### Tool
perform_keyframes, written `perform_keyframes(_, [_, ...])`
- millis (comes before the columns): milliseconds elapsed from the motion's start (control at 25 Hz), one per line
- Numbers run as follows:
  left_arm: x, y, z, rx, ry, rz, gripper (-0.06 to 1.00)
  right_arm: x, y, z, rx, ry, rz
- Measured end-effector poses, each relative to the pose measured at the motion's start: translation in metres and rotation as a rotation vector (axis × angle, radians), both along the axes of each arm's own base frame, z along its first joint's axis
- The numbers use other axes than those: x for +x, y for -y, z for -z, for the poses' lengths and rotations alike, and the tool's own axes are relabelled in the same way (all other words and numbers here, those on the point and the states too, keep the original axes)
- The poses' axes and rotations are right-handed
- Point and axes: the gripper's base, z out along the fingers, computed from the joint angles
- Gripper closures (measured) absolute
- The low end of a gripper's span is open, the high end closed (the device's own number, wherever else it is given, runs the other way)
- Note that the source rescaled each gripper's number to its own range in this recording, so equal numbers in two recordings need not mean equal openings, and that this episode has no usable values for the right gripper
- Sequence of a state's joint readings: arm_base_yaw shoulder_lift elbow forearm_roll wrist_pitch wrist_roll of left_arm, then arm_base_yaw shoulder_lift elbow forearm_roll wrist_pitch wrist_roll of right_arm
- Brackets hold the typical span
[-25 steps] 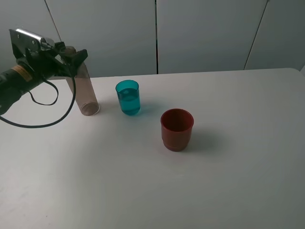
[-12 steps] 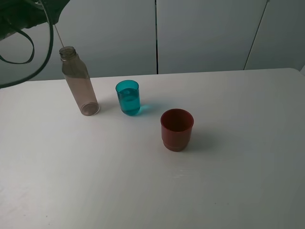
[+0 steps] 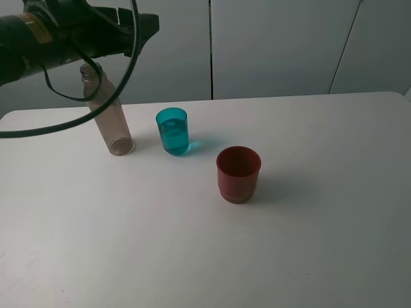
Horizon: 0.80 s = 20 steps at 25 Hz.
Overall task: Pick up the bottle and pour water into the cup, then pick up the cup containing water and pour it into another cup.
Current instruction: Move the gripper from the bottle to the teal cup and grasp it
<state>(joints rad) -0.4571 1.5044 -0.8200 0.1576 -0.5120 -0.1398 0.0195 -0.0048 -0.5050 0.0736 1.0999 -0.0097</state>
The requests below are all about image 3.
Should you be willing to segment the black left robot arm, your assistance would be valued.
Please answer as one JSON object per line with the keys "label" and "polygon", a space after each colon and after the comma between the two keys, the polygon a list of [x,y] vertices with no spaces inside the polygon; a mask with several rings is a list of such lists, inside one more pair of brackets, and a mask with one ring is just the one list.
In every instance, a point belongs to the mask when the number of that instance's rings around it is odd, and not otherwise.
{"label": "black left robot arm", "polygon": [[87,1],[25,1],[20,14],[1,17],[1,85],[44,69],[123,54],[159,31],[156,14],[91,6]]}

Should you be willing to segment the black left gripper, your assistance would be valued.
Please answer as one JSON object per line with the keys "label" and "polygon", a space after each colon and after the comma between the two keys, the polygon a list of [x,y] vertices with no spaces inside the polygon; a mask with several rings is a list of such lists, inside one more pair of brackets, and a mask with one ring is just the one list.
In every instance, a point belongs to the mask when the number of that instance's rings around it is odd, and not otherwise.
{"label": "black left gripper", "polygon": [[[115,8],[91,6],[87,1],[55,1],[54,18],[68,41],[91,58],[117,54],[131,56],[134,27],[121,26]],[[139,14],[139,55],[159,29],[158,15]]]}

